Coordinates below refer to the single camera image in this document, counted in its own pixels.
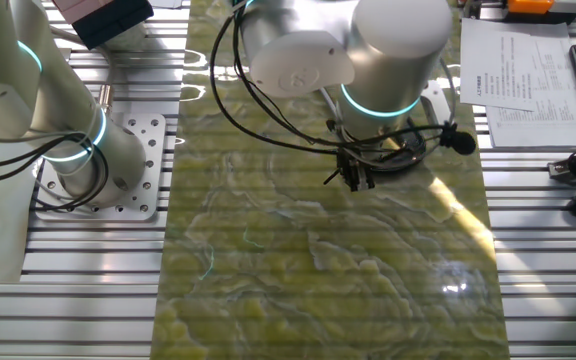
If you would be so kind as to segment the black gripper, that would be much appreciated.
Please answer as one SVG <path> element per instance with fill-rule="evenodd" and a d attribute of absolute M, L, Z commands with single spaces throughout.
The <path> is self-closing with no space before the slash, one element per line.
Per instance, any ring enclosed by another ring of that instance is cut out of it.
<path fill-rule="evenodd" d="M 369 168 L 365 167 L 350 151 L 337 147 L 336 169 L 350 190 L 364 191 L 374 187 L 374 180 Z"/>

